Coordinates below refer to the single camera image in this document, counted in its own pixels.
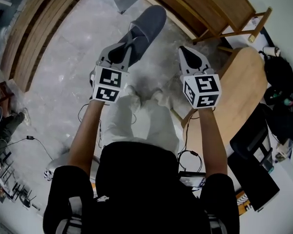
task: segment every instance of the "marble floor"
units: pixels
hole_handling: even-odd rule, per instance
[[[10,88],[16,94],[14,107],[28,108],[31,126],[22,123],[12,142],[27,135],[39,139],[53,158],[67,150],[79,126],[77,114],[88,103],[91,88],[88,75],[103,48],[116,43],[149,4],[138,0],[122,15],[102,0],[81,0],[62,23],[51,40],[35,74],[29,92],[21,93],[13,81]],[[219,42],[209,41],[193,46],[206,55],[214,69],[219,69],[228,56],[217,50]],[[173,101],[175,110],[184,117],[190,104],[182,94],[179,80],[177,49],[180,45],[192,46],[189,38],[170,20],[149,47],[140,62],[129,69],[130,83],[143,99],[150,97],[155,88],[162,88]],[[102,130],[105,127],[108,106],[102,113]],[[141,110],[132,128],[139,137],[145,137],[149,121]],[[174,119],[176,132],[182,138],[182,128]],[[25,140],[10,146],[14,168],[18,176],[37,195],[33,203],[46,207],[50,182],[43,172],[50,158],[37,141]]]

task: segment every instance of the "white cube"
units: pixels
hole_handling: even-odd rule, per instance
[[[193,108],[215,107],[221,96],[219,76],[185,76],[183,91]]]
[[[92,98],[115,103],[125,87],[127,77],[127,72],[96,66]]]

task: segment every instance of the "white pants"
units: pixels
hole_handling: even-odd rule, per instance
[[[165,150],[178,153],[179,139],[176,135],[174,124],[167,107],[159,106],[157,101],[148,100],[144,107],[150,117],[150,129],[146,139],[133,135],[131,129],[131,107],[137,103],[137,96],[124,96],[111,104],[108,112],[106,130],[102,142],[106,146],[117,141],[132,141],[151,144]]]

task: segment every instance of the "dark pants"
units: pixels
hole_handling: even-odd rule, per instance
[[[7,143],[10,142],[12,134],[23,122],[25,115],[21,112],[16,116],[4,118],[0,124],[0,154],[4,151]]]

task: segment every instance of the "black t-shirt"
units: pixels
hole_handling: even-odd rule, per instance
[[[176,156],[159,147],[115,142],[102,151],[93,198],[89,177],[74,166],[59,167],[44,214],[46,234],[108,231],[182,231],[239,233],[239,214],[232,180],[207,178],[200,199],[178,180]]]

